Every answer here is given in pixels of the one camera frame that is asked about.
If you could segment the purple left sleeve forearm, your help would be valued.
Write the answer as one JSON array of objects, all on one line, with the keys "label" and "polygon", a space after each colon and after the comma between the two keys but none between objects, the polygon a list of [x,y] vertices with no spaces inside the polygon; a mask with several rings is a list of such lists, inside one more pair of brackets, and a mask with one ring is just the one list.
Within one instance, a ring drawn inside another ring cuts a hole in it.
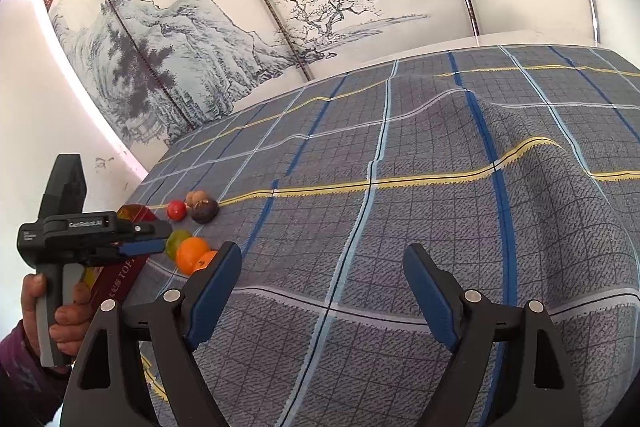
[{"label": "purple left sleeve forearm", "polygon": [[23,322],[1,341],[1,425],[45,426],[62,405],[70,372],[40,365]]}]

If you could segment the person's left hand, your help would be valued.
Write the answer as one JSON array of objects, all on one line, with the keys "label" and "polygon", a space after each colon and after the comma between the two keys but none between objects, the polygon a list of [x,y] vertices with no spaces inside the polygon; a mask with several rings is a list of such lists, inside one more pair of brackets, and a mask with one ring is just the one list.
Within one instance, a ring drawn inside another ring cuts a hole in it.
[{"label": "person's left hand", "polygon": [[[36,355],[40,355],[37,333],[36,303],[46,293],[46,278],[43,274],[29,274],[23,280],[21,295],[22,322],[29,346]],[[59,307],[54,314],[54,323],[50,326],[49,337],[64,355],[76,357],[82,340],[88,331],[93,317],[90,305],[91,291],[80,282],[75,285],[73,302]]]}]

